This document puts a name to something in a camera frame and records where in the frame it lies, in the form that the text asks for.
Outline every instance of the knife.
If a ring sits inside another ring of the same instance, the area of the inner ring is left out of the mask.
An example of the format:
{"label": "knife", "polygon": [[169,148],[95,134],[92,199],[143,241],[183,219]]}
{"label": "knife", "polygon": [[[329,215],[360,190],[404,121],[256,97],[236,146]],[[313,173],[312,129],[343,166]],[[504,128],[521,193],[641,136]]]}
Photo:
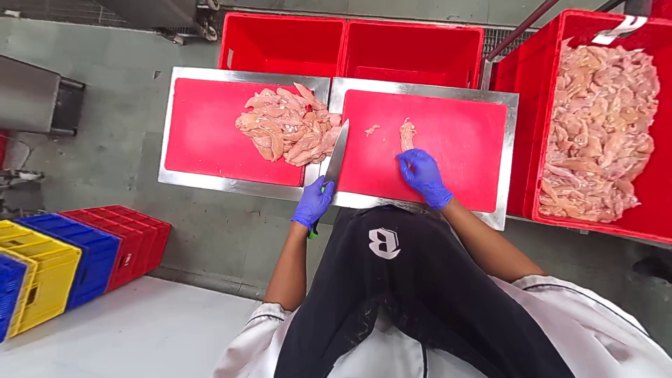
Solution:
{"label": "knife", "polygon": [[[332,181],[334,183],[334,193],[336,193],[338,178],[341,175],[341,165],[343,165],[343,156],[345,155],[345,143],[347,142],[348,129],[350,129],[350,119],[346,120],[341,127],[341,132],[338,134],[338,139],[336,139],[334,151],[331,153],[331,160],[329,160],[329,166],[327,167],[327,173],[325,174],[325,185]],[[308,234],[309,239],[317,237],[317,223],[319,221],[320,219],[317,219],[315,223],[312,224],[310,233]]]}

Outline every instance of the white logo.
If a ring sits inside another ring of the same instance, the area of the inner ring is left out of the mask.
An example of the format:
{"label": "white logo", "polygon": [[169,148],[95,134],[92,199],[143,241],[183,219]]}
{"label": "white logo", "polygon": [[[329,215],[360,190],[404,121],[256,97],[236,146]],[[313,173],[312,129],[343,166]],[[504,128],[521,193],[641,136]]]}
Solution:
{"label": "white logo", "polygon": [[[379,235],[382,235],[385,240],[380,240]],[[396,232],[386,229],[373,229],[369,231],[369,248],[379,257],[391,260],[401,252],[396,247],[399,245],[399,240],[396,238]],[[380,250],[380,246],[385,244],[385,250]]]}

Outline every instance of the stainless steel tray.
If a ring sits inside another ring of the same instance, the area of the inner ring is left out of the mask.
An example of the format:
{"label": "stainless steel tray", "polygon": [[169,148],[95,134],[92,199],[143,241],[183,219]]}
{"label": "stainless steel tray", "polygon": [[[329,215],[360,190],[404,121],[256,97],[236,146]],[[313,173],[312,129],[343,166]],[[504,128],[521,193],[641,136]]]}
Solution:
{"label": "stainless steel tray", "polygon": [[[270,85],[293,85],[295,82],[305,85],[315,93],[315,97],[321,102],[327,103],[329,99],[329,86],[331,78],[313,77],[313,76],[295,76],[280,75],[277,73],[259,73],[244,71],[228,71],[222,69],[204,69],[189,67],[174,67],[171,78],[170,92],[168,94],[168,107],[166,109],[165,125],[163,127],[163,146],[161,147],[161,162],[159,165],[159,182],[166,184],[175,184],[182,186],[191,186],[193,188],[221,190],[223,192],[234,192],[240,194],[250,194],[253,196],[262,196],[270,198],[279,198],[282,200],[298,201],[303,194],[303,187],[285,186],[275,184],[264,184],[263,182],[252,182],[245,180],[235,180],[217,176],[207,176],[202,174],[190,174],[166,169],[165,156],[168,150],[168,140],[170,137],[171,117],[173,115],[173,98],[175,97],[175,80],[199,79],[212,81],[233,81],[239,83],[262,83]],[[311,184],[315,181],[320,172],[319,164],[308,164],[305,170],[305,181]]]}
{"label": "stainless steel tray", "polygon": [[[345,92],[350,89],[505,104],[508,107],[508,111],[504,130],[504,142],[502,144],[502,156],[499,163],[499,181],[497,183],[497,204],[495,211],[492,213],[474,212],[474,214],[488,226],[498,231],[504,230],[504,224],[506,221],[506,206],[509,198],[509,181],[511,179],[513,137],[515,135],[515,121],[518,113],[517,93],[335,77],[331,85],[331,96],[329,98],[330,112],[340,114],[343,113]],[[329,158],[322,162],[321,174],[323,174],[323,172],[326,170],[328,164]],[[363,194],[348,192],[336,192],[334,199],[331,201],[331,204],[336,206],[353,207],[356,209],[370,208],[381,204],[394,204],[403,208],[421,206],[420,204],[414,202],[391,200],[389,198],[366,196]]]}
{"label": "stainless steel tray", "polygon": [[[502,158],[499,168],[497,206],[495,212],[493,213],[474,213],[493,229],[499,231],[504,230],[506,219],[506,204],[509,195],[509,179],[511,176],[513,136],[515,133],[515,120],[518,107],[518,95],[515,93],[436,87],[432,85],[417,85],[408,83],[393,83],[389,81],[346,79],[342,77],[334,78],[333,83],[331,83],[331,79],[326,77],[279,75],[271,73],[227,71],[219,69],[198,69],[185,67],[174,68],[163,132],[163,148],[161,150],[161,164],[159,166],[159,182],[293,201],[298,201],[301,198],[303,187],[264,184],[261,182],[234,180],[230,178],[221,178],[201,174],[189,174],[165,169],[165,154],[170,136],[173,97],[175,95],[175,80],[178,78],[214,81],[237,81],[246,83],[268,83],[272,85],[292,85],[292,83],[297,82],[313,90],[315,92],[315,97],[318,100],[324,103],[328,103],[330,112],[339,114],[343,113],[343,99],[345,97],[345,92],[349,89],[377,91],[382,93],[406,93],[416,94],[419,96],[454,98],[457,100],[472,100],[505,104],[508,106],[508,113],[504,143],[502,146]],[[320,174],[324,174],[328,165],[329,158],[324,160],[321,164],[309,164],[306,166],[306,178],[304,184],[311,184]],[[331,204],[355,209],[364,209],[380,204],[394,204],[411,211],[427,211],[426,204],[391,200],[389,198],[365,196],[362,194],[348,192],[336,192]]]}

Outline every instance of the blue plastic crate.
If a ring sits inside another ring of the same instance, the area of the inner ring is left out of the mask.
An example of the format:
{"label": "blue plastic crate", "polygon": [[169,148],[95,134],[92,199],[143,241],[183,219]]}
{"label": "blue plastic crate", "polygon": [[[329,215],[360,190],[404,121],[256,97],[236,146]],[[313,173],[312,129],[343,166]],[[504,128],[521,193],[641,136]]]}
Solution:
{"label": "blue plastic crate", "polygon": [[58,214],[13,220],[82,250],[65,311],[102,295],[108,286],[120,239]]}
{"label": "blue plastic crate", "polygon": [[28,267],[0,252],[0,342],[5,341]]}

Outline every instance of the person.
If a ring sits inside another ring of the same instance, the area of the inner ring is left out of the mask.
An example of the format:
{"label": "person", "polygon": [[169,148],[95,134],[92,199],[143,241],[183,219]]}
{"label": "person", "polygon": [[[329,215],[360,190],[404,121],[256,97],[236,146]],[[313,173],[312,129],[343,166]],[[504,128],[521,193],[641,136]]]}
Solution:
{"label": "person", "polygon": [[548,276],[454,198],[428,153],[397,158],[445,221],[341,209],[306,295],[306,237],[334,191],[320,177],[304,189],[263,304],[213,377],[672,375],[636,319]]}

